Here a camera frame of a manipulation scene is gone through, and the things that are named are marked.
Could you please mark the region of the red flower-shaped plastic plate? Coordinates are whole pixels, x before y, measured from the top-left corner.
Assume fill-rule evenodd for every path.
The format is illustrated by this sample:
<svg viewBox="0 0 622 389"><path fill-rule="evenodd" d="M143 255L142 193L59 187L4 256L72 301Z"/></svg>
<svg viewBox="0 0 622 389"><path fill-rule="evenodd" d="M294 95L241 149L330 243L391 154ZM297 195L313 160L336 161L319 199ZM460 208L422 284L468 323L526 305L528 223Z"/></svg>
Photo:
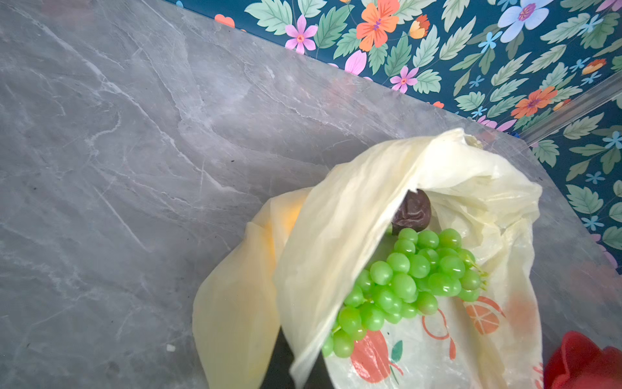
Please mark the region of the red flower-shaped plastic plate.
<svg viewBox="0 0 622 389"><path fill-rule="evenodd" d="M544 388L621 389L621 351L568 332L544 368Z"/></svg>

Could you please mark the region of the yellowish translucent plastic bag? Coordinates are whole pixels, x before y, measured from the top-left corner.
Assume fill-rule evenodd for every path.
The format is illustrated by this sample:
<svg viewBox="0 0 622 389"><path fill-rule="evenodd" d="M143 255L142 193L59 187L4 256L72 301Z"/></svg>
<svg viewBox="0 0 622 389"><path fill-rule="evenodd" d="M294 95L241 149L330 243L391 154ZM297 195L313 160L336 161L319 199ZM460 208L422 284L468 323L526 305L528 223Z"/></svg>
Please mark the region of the yellowish translucent plastic bag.
<svg viewBox="0 0 622 389"><path fill-rule="evenodd" d="M302 387L340 303L408 191L432 225L457 230L489 274L479 301L368 335L327 358L336 388L539 388L542 332L529 279L541 187L464 131L392 140L333 168L312 188L270 199L194 300L193 333L212 388L258 388L283 335L286 384Z"/></svg>

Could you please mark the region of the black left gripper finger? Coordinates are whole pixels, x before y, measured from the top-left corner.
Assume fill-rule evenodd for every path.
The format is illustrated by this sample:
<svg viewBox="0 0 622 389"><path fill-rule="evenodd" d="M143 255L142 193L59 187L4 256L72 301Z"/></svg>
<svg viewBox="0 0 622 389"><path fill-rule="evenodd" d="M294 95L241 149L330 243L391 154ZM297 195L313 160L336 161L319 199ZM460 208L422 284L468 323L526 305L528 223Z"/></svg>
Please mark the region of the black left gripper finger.
<svg viewBox="0 0 622 389"><path fill-rule="evenodd" d="M294 389L295 383L293 377L289 373L289 368L293 363L293 352L284 336L283 330L280 329L277 336L275 346L271 355L271 359L264 376L264 380L260 386L261 389ZM333 382L325 363L324 356L320 353L314 364L314 367L307 379L304 388L307 389L334 389Z"/></svg>

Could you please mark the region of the dark brown fruit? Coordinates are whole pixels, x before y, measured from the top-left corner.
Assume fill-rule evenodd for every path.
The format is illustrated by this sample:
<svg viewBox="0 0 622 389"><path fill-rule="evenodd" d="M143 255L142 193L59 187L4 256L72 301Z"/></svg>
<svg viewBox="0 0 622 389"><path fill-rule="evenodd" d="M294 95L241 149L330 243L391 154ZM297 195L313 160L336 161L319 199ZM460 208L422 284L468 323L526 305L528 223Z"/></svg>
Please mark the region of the dark brown fruit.
<svg viewBox="0 0 622 389"><path fill-rule="evenodd" d="M404 229L417 233L425 230L432 219L432 205L423 191L408 191L392 219L392 233L398 235Z"/></svg>

